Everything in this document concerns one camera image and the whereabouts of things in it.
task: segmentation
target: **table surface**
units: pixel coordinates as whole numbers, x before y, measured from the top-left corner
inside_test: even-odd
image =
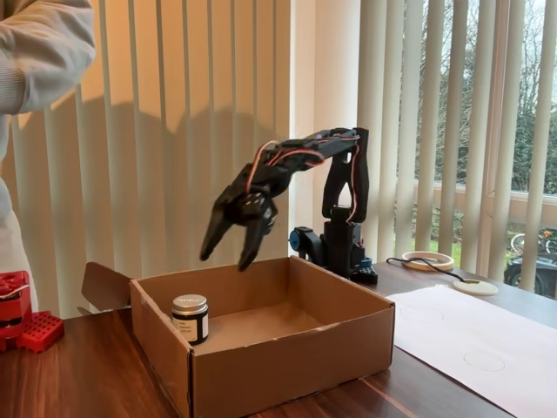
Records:
[[[375,266],[389,295],[448,284],[440,273],[396,264]],[[465,278],[478,278],[457,270]],[[511,312],[557,328],[557,302],[501,283],[485,299]],[[65,336],[42,354],[0,354],[2,417],[176,417],[133,336],[129,309],[64,323]],[[284,417],[484,417],[510,416],[457,381],[397,348],[391,367],[320,394],[255,414]]]

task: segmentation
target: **black cable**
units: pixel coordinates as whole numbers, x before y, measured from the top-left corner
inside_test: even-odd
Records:
[[[441,270],[440,268],[438,268],[435,265],[433,265],[432,263],[430,263],[428,259],[422,259],[421,257],[412,257],[411,259],[405,260],[405,259],[397,259],[395,257],[389,257],[388,259],[386,259],[386,262],[389,263],[390,260],[398,261],[398,262],[404,263],[404,264],[409,263],[411,261],[423,261],[428,266],[430,266],[433,270],[438,271],[439,273],[448,274],[449,276],[453,276],[454,278],[460,280],[462,283],[466,283],[465,280],[462,279],[457,273],[451,273],[451,272],[448,272],[447,270]]]

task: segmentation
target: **round coaster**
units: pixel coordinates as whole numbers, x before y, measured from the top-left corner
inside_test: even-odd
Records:
[[[459,292],[474,296],[493,296],[499,293],[499,288],[497,288],[497,286],[479,280],[467,279],[464,280],[464,282],[456,280],[453,282],[453,287]]]
[[[454,266],[453,258],[445,254],[432,253],[430,251],[411,251],[409,253],[402,254],[403,260],[410,260],[416,257],[429,260],[431,264],[440,270],[451,270]],[[419,260],[405,263],[405,266],[415,268],[416,270],[425,270],[427,272],[435,271],[434,268],[431,268],[426,263]]]

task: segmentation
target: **jar label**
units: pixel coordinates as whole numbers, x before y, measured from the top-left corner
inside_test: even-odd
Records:
[[[203,328],[203,338],[205,338],[209,333],[209,315],[203,317],[201,327]]]
[[[198,338],[198,322],[196,320],[177,320],[172,318],[172,322],[174,322],[174,326],[187,341],[195,341]]]

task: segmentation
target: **white sleeve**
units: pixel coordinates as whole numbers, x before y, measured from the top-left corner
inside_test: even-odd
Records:
[[[0,22],[0,114],[60,98],[95,57],[89,0],[8,0]]]

